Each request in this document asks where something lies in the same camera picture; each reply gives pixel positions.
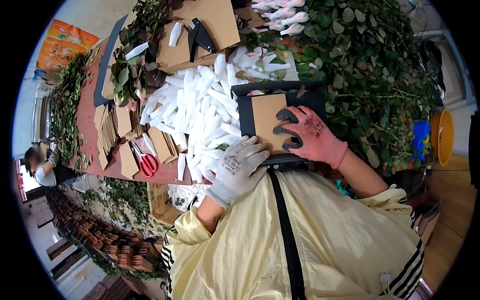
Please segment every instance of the orange bucket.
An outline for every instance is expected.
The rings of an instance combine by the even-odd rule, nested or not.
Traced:
[[[428,122],[432,128],[433,156],[438,159],[440,166],[448,164],[452,156],[454,130],[453,118],[450,110],[445,108],[441,113],[434,115]]]

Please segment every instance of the scissors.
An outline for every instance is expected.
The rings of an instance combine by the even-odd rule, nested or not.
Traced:
[[[140,170],[145,177],[152,177],[158,168],[155,158],[149,153],[143,154],[135,142],[132,142],[132,145],[139,158]]]

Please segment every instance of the black stapler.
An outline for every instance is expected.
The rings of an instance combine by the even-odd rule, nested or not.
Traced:
[[[188,47],[190,49],[190,62],[195,61],[195,52],[197,47],[200,46],[203,49],[207,50],[210,53],[218,53],[212,38],[208,35],[207,30],[197,18],[192,20],[194,25],[193,29],[190,29],[188,26],[185,27],[185,30],[188,32]]]

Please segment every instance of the hand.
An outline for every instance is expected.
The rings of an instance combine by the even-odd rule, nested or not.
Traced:
[[[290,120],[290,124],[273,129],[274,134],[288,134],[300,143],[283,143],[283,149],[300,157],[323,161],[337,168],[347,151],[347,142],[337,139],[315,112],[305,106],[287,107],[276,115],[278,120]]]
[[[207,196],[222,207],[228,207],[238,196],[254,189],[267,171],[258,167],[270,156],[266,144],[257,144],[257,137],[243,136],[218,161],[215,182]]]

